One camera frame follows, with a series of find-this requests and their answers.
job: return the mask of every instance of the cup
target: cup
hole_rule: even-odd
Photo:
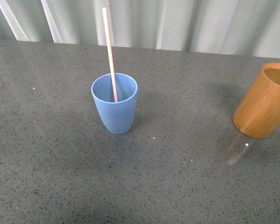
[[[265,64],[232,117],[235,127],[265,138],[280,124],[280,63]]]
[[[111,74],[95,80],[91,93],[99,116],[105,127],[113,134],[126,133],[132,126],[137,103],[138,85],[125,74],[115,73],[118,102],[114,101]]]

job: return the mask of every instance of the speckled countertop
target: speckled countertop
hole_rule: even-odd
[[[280,59],[113,53],[139,85],[123,135],[90,90],[106,47],[0,41],[0,224],[280,223],[280,126],[255,140],[231,121]]]

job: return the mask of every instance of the wooden stick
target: wooden stick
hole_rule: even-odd
[[[114,101],[118,102],[116,83],[115,83],[113,56],[112,56],[112,47],[111,47],[111,39],[110,39],[109,19],[108,19],[107,9],[105,7],[103,8],[103,18],[104,18],[106,40],[107,40],[107,48],[108,48],[108,56],[109,56],[109,64],[110,64],[110,71],[111,71]]]

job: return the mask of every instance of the bamboo cup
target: bamboo cup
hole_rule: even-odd
[[[235,127],[265,138],[280,124],[280,63],[265,64],[232,117]]]

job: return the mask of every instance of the cup rim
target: cup rim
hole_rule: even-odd
[[[261,71],[262,71],[262,74],[264,75],[264,77],[266,79],[270,80],[270,82],[273,82],[275,85],[280,87],[279,83],[275,82],[269,76],[267,76],[267,74],[266,74],[267,69],[280,69],[280,63],[279,62],[269,62],[269,63],[264,64],[261,68]]]
[[[125,100],[122,100],[122,101],[119,101],[119,102],[108,102],[108,101],[104,101],[104,100],[99,99],[99,98],[94,94],[94,92],[93,92],[93,86],[94,86],[94,84],[95,84],[98,80],[102,79],[103,77],[105,77],[105,76],[111,76],[111,73],[108,73],[108,74],[105,74],[105,75],[102,75],[102,76],[98,77],[98,78],[92,83],[92,85],[91,85],[91,93],[92,93],[93,97],[94,97],[96,100],[98,100],[98,101],[100,101],[100,102],[102,102],[102,103],[105,103],[105,104],[120,104],[120,103],[124,103],[124,102],[128,101],[129,99],[133,98],[133,97],[136,95],[136,93],[137,93],[137,91],[138,91],[138,84],[137,84],[137,82],[136,82],[136,80],[135,80],[134,78],[132,78],[131,76],[129,76],[129,75],[127,75],[127,74],[118,73],[118,72],[116,72],[115,75],[123,75],[123,76],[126,76],[126,77],[130,78],[131,80],[133,80],[134,83],[135,83],[135,85],[136,85],[135,92],[134,92],[129,98],[127,98],[127,99],[125,99]]]

